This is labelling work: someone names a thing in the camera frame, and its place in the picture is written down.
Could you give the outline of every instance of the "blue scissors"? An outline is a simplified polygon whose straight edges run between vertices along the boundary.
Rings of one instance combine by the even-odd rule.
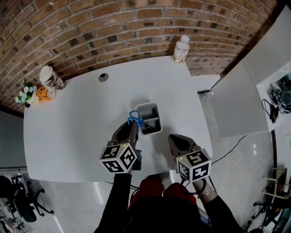
[[[139,128],[142,128],[144,125],[144,120],[141,118],[139,111],[133,110],[129,113],[129,118],[127,119],[127,124],[130,125],[130,121],[136,121]]]

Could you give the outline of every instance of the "black cable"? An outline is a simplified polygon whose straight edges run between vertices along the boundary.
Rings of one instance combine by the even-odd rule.
[[[267,111],[266,102],[268,103],[269,107],[271,107],[271,104],[266,99],[262,100],[262,106],[263,106],[264,111],[268,114],[269,118],[271,118],[270,113],[268,113],[268,111]]]
[[[235,148],[236,148],[236,146],[240,143],[240,141],[242,140],[242,139],[244,139],[245,137],[246,137],[247,135],[245,135],[245,136],[243,136],[239,141],[238,141],[238,143],[225,155],[225,156],[227,156],[230,152],[232,152]],[[215,164],[216,162],[218,162],[218,161],[220,161],[221,159],[223,159],[225,156],[223,156],[223,157],[221,157],[220,159],[218,159],[218,160],[216,160],[216,161],[214,161],[211,165],[213,165],[213,164]]]
[[[138,190],[138,189],[140,189],[139,187],[136,187],[136,186],[133,186],[133,185],[130,185],[130,186],[132,186],[131,189],[133,189],[133,190]]]
[[[206,187],[206,180],[205,179],[202,179],[203,181],[203,187],[201,190],[197,191],[197,192],[185,192],[184,189],[183,189],[183,183],[186,181],[186,179],[182,179],[181,181],[181,184],[180,184],[180,190],[182,193],[186,194],[186,195],[198,195],[199,193],[203,192],[205,187]]]
[[[135,191],[133,191],[133,193],[132,193],[132,195],[131,195],[131,197],[130,197],[130,202],[131,202],[131,199],[132,199],[133,195],[134,195],[138,190],[139,190],[139,189],[136,189]]]
[[[134,185],[132,185],[132,184],[131,184],[130,186],[132,186],[132,187],[134,187],[134,188],[137,188],[137,189],[139,189],[139,188],[140,188],[140,187],[134,186]]]
[[[209,178],[209,181],[210,181],[210,183],[211,183],[211,185],[212,185],[214,191],[217,193],[216,188],[215,188],[215,186],[214,186],[214,183],[212,182],[211,177],[209,176],[208,178]]]

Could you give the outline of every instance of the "glossy floor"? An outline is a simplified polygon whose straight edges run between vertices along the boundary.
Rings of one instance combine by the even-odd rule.
[[[229,152],[241,137],[219,137],[210,102],[203,100],[201,103],[211,136],[212,160],[215,161]],[[272,166],[272,161],[271,136],[269,133],[262,133],[247,136],[232,153],[211,167],[211,178],[218,194],[230,207],[241,226],[245,226],[258,210],[253,207],[253,202],[263,198],[261,190],[266,182],[262,180],[262,176]],[[179,176],[172,172],[169,179],[169,183],[179,181]],[[140,182],[141,180],[132,180],[135,186],[139,186]],[[32,183],[35,190],[38,187],[45,189],[40,202],[55,212],[54,216],[37,215],[36,222],[27,224],[34,233],[94,232],[112,187],[105,182],[88,184],[32,180]]]

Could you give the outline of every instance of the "person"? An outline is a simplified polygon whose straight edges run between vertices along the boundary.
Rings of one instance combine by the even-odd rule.
[[[116,174],[105,206],[102,219],[95,233],[133,232],[179,232],[242,233],[230,209],[206,183],[198,194],[212,228],[203,224],[196,199],[179,183],[171,184],[163,190],[159,175],[151,175],[140,183],[140,188],[130,200],[130,174]],[[193,183],[196,191],[201,191],[203,181]]]

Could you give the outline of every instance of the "white cabinet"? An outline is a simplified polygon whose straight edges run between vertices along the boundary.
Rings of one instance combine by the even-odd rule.
[[[262,108],[271,102],[271,84],[291,72],[291,10],[286,6],[259,43],[216,86],[211,103],[220,136],[270,132],[290,114],[280,114],[275,124]]]
[[[259,92],[243,62],[237,64],[213,91],[211,103],[221,137],[267,130]]]

